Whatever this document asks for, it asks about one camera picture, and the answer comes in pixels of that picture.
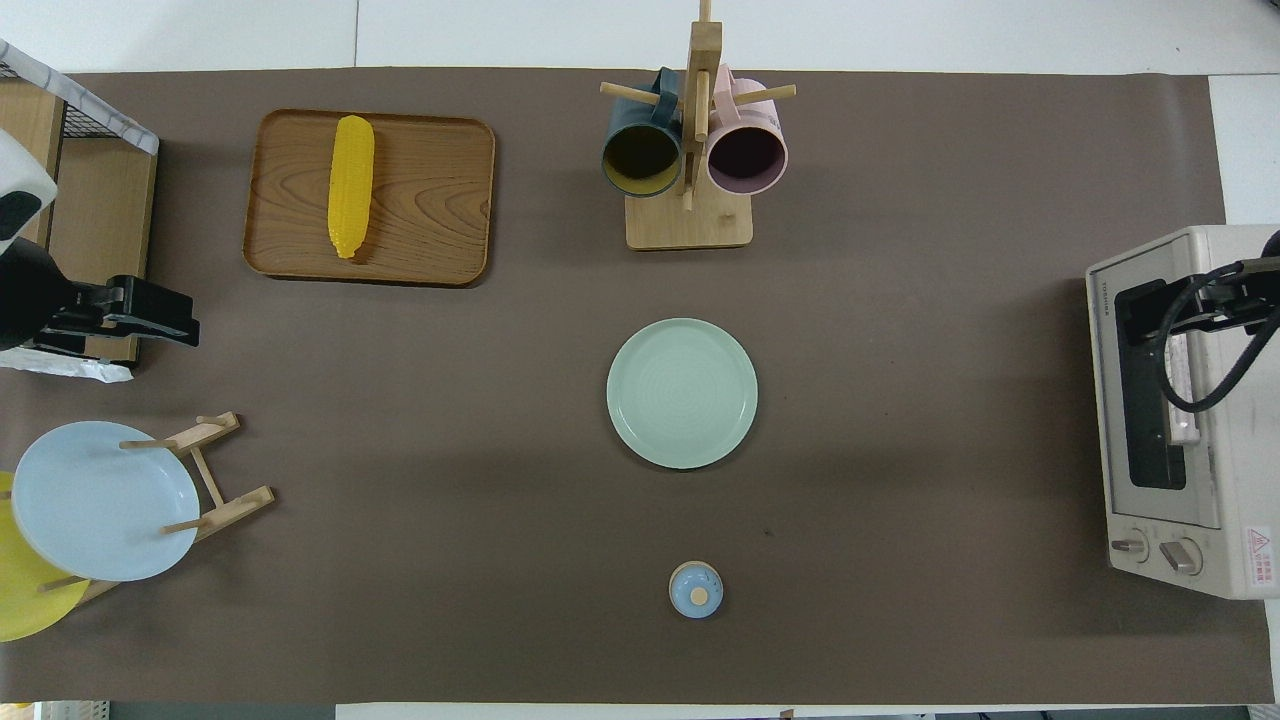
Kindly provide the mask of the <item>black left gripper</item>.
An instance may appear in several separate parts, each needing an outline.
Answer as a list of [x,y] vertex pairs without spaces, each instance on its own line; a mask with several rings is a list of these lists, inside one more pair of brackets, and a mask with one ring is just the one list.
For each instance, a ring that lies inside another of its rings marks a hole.
[[118,337],[108,331],[110,306],[125,290],[125,324],[157,340],[200,345],[200,322],[191,296],[138,277],[109,278],[104,284],[69,281],[65,302],[40,331],[40,348],[86,351],[88,337]]

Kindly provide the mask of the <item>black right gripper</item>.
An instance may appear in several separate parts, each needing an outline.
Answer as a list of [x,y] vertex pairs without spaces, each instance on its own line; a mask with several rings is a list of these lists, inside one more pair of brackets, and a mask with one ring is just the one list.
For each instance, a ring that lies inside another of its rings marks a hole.
[[1277,311],[1279,260],[1254,258],[1185,278],[1171,301],[1169,283],[1144,283],[1115,296],[1119,338],[1166,331],[1253,331]]

